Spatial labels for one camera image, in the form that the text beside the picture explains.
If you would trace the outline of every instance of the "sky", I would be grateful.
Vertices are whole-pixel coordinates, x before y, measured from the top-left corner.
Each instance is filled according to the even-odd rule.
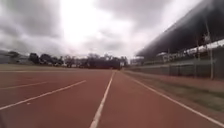
[[[0,0],[0,49],[133,57],[202,0]]]

